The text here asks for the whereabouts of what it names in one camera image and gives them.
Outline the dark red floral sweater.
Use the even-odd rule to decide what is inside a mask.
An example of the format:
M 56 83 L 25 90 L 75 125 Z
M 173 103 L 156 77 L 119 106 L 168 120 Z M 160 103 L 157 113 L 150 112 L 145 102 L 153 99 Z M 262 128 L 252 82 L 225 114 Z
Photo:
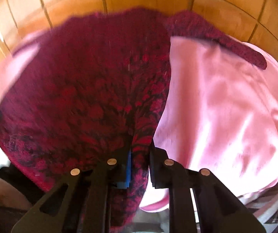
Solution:
M 0 104 L 0 148 L 11 165 L 0 178 L 30 203 L 73 168 L 89 170 L 130 147 L 132 179 L 112 198 L 111 232 L 134 217 L 148 182 L 148 148 L 165 109 L 173 36 L 219 43 L 265 69 L 259 52 L 201 16 L 133 9 L 74 17 L 19 47 L 37 47 Z

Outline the pink bed sheet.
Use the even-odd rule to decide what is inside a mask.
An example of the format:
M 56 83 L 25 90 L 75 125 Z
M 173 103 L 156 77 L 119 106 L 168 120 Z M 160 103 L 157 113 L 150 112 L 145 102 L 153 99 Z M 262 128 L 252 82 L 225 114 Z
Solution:
M 236 196 L 278 182 L 278 63 L 244 45 L 262 54 L 265 69 L 219 43 L 171 38 L 169 92 L 151 141 L 188 169 L 212 170 Z M 0 63 L 0 104 L 36 51 Z M 148 178 L 138 208 L 156 212 L 168 203 L 168 192 L 153 191 Z

